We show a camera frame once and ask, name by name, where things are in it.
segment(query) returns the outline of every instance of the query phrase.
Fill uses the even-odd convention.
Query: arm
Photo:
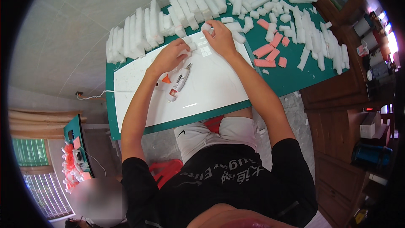
[[[140,144],[145,130],[146,117],[156,81],[160,75],[173,70],[186,54],[180,56],[183,50],[190,51],[190,47],[180,38],[172,41],[156,57],[151,66],[146,70],[134,97],[129,104],[121,129],[122,162],[130,157],[137,157],[145,161],[145,156]]]
[[[283,139],[295,139],[280,99],[236,51],[229,29],[220,21],[210,20],[207,23],[214,27],[214,32],[210,35],[203,31],[206,39],[235,70],[250,102],[266,123],[271,147]]]

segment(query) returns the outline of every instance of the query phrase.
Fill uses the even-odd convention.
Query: white board
[[[173,84],[164,84],[164,90],[154,90],[149,106],[146,127],[162,124],[191,115],[235,104],[247,100],[247,95],[235,71],[229,63],[211,48],[202,32],[190,35],[197,45],[197,50],[185,60],[181,67],[192,63],[190,74],[183,87],[177,93],[177,99],[168,103],[165,92]],[[252,66],[244,45],[235,42],[236,50]],[[162,46],[146,54],[145,57],[134,60],[114,73],[115,110],[121,133],[122,122],[128,106],[141,83],[146,69],[150,66]],[[174,82],[178,71],[171,72],[169,78]]]

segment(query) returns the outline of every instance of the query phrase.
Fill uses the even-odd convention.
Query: pink foam block
[[[259,19],[256,23],[259,24],[260,26],[262,26],[266,30],[269,28],[269,23],[267,21],[265,21],[264,19]]]
[[[265,54],[270,53],[273,49],[273,46],[271,46],[270,44],[266,44],[253,51],[253,54],[256,55],[257,58],[261,58]]]
[[[290,39],[289,39],[287,36],[284,36],[283,39],[282,39],[282,41],[281,41],[281,44],[282,44],[284,47],[287,47],[289,43],[290,43]]]
[[[283,68],[287,66],[287,59],[285,57],[280,57],[279,66]]]
[[[274,61],[274,59],[276,59],[276,56],[278,56],[278,54],[280,53],[280,50],[278,49],[273,49],[273,51],[271,51],[271,53],[266,57],[267,61]]]
[[[269,62],[264,59],[255,59],[254,64],[258,67],[271,67],[271,68],[276,67],[276,61]]]
[[[270,45],[273,46],[273,47],[275,47],[275,48],[277,48],[278,44],[279,44],[280,41],[281,41],[281,38],[283,38],[283,35],[282,35],[281,33],[276,33],[276,34],[274,35],[274,39],[273,39],[273,41],[270,43]]]

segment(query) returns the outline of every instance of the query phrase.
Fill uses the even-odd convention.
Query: cardboard box
[[[360,124],[360,137],[371,139],[375,131],[381,126],[381,115],[378,112],[370,112]]]

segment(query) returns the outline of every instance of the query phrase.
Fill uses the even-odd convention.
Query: small green table
[[[69,131],[73,130],[73,139],[69,139]],[[89,168],[84,170],[83,172],[90,172],[90,175],[92,178],[94,178],[94,173],[92,170],[92,167],[90,166],[89,162],[89,157],[87,153],[85,153],[86,146],[84,145],[84,140],[83,140],[83,130],[81,128],[81,120],[80,120],[80,115],[78,114],[75,116],[64,128],[63,128],[63,134],[65,136],[65,140],[69,142],[70,144],[73,144],[73,140],[76,139],[77,137],[80,140],[80,145],[81,147],[79,148],[79,151],[83,157],[83,160],[89,164]]]
[[[325,21],[319,14],[313,14],[312,12],[309,11],[309,8],[312,8],[312,4],[306,3],[306,4],[291,4],[292,6],[298,5],[300,10],[302,11],[303,9],[307,9],[309,14],[311,15],[312,21],[315,23],[316,28],[320,30],[319,23]],[[162,11],[166,14],[169,14],[167,11],[167,6],[162,8]],[[219,18],[216,18],[217,20],[220,20],[222,17],[233,17],[237,19],[242,27],[244,26],[244,21],[240,20],[237,18],[237,16],[232,15],[232,7],[229,6],[227,8],[226,13],[221,14]],[[261,18],[265,19],[267,22],[270,22],[269,16],[261,16]],[[278,20],[277,25],[289,25],[289,23],[283,23],[280,20]],[[198,30],[191,30],[190,27],[185,29],[186,33],[188,35],[197,33],[200,31]],[[256,20],[254,19],[254,28],[251,29],[247,34],[246,34],[246,40],[247,42],[245,43],[247,52],[253,61],[254,56],[252,54],[252,51],[260,48],[261,46],[265,45],[267,42],[265,40],[266,36],[266,30],[259,26],[256,23]],[[169,36],[165,38],[165,43],[170,43],[171,41],[177,39],[178,36]],[[276,68],[266,68],[270,74],[262,74],[262,69],[256,67],[256,71],[262,76],[262,78],[266,81],[267,84],[273,89],[273,91],[280,97],[285,94],[290,94],[294,91],[309,87],[313,84],[319,83],[323,80],[330,79],[334,76],[337,75],[336,71],[332,69],[332,60],[325,58],[325,70],[322,72],[317,65],[317,61],[310,57],[308,58],[308,61],[306,62],[306,66],[304,70],[301,72],[300,69],[298,69],[296,66],[300,62],[300,56],[302,53],[302,50],[304,48],[305,44],[293,44],[292,41],[287,47],[284,47],[282,45],[279,45],[277,49],[280,50],[280,56],[285,57],[288,62],[287,62],[287,67],[286,68],[281,68],[281,67],[276,67]],[[118,64],[112,64],[112,63],[107,63],[106,66],[106,89],[107,90],[114,90],[114,72],[117,71],[118,69],[124,67],[125,65],[129,64],[132,62],[133,59],[127,58],[125,63],[118,63]],[[117,114],[115,111],[115,98],[114,98],[114,93],[107,92],[106,93],[106,98],[107,98],[107,113],[108,113],[108,119],[109,119],[109,124],[110,124],[110,131],[111,131],[111,137],[113,140],[119,140],[121,139],[121,134],[119,133],[118,130],[118,124],[117,124]],[[152,132],[157,132],[165,129],[170,129],[174,127],[179,127],[185,124],[191,124],[197,121],[213,118],[216,116],[220,116],[223,114],[227,114],[233,111],[237,111],[240,109],[244,109],[247,107],[250,107],[251,103],[249,100],[235,103],[229,106],[225,106],[219,109],[214,109],[211,111],[207,111],[204,113],[200,114],[195,114],[189,117],[153,125],[150,127],[146,127],[144,134],[149,134]]]

